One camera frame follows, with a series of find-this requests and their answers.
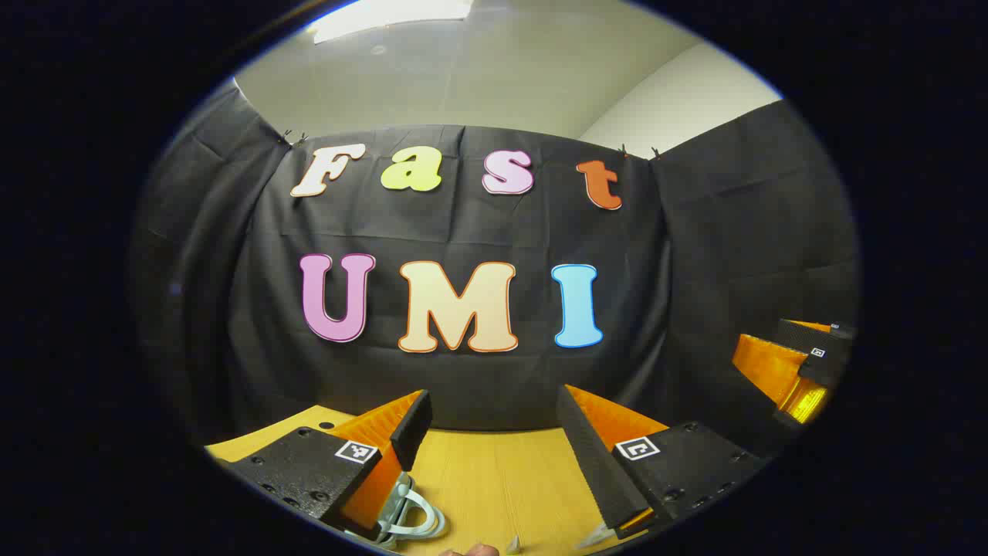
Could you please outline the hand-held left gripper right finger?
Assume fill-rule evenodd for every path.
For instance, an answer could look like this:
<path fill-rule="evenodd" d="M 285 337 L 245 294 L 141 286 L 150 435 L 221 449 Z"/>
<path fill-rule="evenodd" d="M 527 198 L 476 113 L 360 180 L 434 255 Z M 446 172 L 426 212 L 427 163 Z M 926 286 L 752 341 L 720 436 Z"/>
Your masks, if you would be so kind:
<path fill-rule="evenodd" d="M 604 530 L 620 539 L 688 520 L 765 465 L 702 423 L 664 425 L 571 385 L 559 388 L 557 419 Z"/>

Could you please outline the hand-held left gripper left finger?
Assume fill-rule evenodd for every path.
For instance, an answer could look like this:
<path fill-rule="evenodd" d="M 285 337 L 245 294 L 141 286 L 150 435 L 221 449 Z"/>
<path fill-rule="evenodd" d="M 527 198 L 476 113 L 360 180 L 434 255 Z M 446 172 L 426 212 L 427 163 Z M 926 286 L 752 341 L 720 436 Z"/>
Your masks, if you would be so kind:
<path fill-rule="evenodd" d="M 375 541 L 391 529 L 388 504 L 411 471 L 433 419 L 431 396 L 419 390 L 332 429 L 300 426 L 235 459 L 225 470 L 269 499 Z"/>

